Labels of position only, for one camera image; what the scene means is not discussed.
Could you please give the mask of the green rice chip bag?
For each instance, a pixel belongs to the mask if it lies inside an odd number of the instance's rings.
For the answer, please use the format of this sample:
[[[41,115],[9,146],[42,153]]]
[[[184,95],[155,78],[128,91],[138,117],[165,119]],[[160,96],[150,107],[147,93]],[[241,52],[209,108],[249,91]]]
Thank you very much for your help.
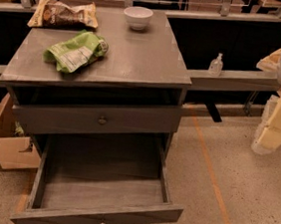
[[[45,62],[55,63],[57,72],[71,74],[102,58],[108,48],[109,45],[103,37],[83,30],[72,39],[47,48],[43,59]]]

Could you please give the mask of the grey middle drawer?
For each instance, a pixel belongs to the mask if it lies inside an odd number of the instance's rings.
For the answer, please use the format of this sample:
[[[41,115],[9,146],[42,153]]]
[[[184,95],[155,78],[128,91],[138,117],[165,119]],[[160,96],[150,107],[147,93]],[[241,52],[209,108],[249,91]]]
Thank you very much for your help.
[[[179,106],[13,106],[27,133],[172,133],[181,119]]]

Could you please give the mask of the grey wooden drawer cabinet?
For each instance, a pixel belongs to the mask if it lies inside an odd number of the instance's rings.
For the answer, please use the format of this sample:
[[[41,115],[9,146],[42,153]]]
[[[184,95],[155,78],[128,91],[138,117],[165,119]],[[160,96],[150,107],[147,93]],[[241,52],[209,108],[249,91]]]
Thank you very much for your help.
[[[75,32],[35,28],[26,36],[1,75],[14,106],[179,106],[190,78],[178,55],[159,55],[165,42],[135,40],[126,34],[98,34],[107,41],[107,53],[71,74],[57,72],[45,62],[44,52],[75,37]]]

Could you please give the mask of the open grey bottom drawer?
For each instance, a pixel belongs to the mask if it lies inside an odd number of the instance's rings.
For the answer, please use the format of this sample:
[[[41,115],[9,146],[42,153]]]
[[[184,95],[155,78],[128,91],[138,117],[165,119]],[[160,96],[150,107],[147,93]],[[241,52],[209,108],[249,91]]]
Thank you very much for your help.
[[[163,136],[49,135],[28,205],[15,224],[174,223]]]

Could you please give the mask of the brown chip bag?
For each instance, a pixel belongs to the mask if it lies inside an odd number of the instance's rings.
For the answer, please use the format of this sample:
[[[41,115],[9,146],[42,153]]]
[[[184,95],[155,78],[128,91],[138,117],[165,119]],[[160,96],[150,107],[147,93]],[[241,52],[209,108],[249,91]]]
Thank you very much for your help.
[[[39,0],[28,26],[63,28],[70,26],[97,28],[96,5],[70,7],[58,0]]]

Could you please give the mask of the clear sanitizer pump bottle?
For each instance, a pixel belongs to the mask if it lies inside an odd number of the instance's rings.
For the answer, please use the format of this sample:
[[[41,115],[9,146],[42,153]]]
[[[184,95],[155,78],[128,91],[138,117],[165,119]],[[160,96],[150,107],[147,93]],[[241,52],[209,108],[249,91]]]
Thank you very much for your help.
[[[219,53],[217,57],[209,64],[208,73],[214,77],[219,77],[222,72],[222,67],[222,54]]]

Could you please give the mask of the grey metal railing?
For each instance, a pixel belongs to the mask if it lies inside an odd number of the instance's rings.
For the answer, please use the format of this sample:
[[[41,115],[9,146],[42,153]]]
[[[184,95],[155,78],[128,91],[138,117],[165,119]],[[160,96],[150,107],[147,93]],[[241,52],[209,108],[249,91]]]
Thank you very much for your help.
[[[194,91],[276,91],[279,84],[273,73],[253,70],[229,70],[225,67],[219,77],[211,77],[206,70],[191,68],[189,58],[203,60],[205,36],[218,31],[224,47],[246,45],[248,57],[253,61],[267,54],[265,47],[281,47],[281,19],[265,14],[229,14],[220,16],[212,12],[181,12],[155,10],[149,27],[136,31],[127,25],[123,9],[102,7],[97,10],[99,32],[104,35],[126,34],[131,39],[149,40],[155,46],[162,42],[159,55],[167,59],[177,54],[177,61],[191,78]]]

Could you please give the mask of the white ceramic bowl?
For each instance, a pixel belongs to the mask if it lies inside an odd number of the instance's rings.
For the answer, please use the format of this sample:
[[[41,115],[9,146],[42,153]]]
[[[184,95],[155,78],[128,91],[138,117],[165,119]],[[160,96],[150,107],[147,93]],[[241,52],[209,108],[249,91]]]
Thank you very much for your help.
[[[152,10],[146,7],[127,7],[124,11],[128,25],[136,30],[142,30],[148,26],[152,17]]]

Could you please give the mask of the cardboard box left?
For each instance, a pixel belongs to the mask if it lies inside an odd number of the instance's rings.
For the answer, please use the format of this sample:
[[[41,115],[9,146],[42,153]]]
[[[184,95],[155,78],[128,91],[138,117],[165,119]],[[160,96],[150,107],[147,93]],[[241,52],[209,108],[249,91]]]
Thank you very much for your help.
[[[38,168],[40,155],[29,136],[15,132],[11,97],[6,94],[0,103],[0,165],[4,169]]]

